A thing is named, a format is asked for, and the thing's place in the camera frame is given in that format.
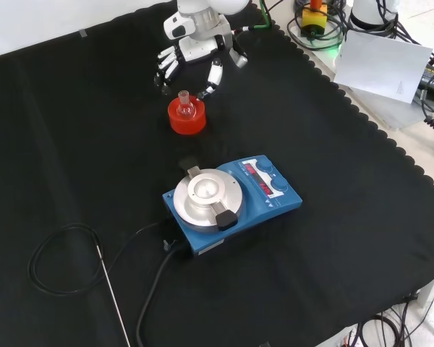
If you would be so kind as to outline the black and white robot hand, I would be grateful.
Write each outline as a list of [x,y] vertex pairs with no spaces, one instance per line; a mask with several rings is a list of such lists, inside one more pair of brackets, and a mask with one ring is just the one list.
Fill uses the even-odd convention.
[[228,52],[239,68],[248,62],[229,21],[211,8],[187,16],[176,12],[164,22],[163,28],[168,39],[175,42],[157,55],[154,83],[164,95],[171,92],[170,85],[183,66],[206,59],[212,59],[210,72],[197,98],[202,100],[214,93],[224,71],[223,63],[214,56],[219,51]]

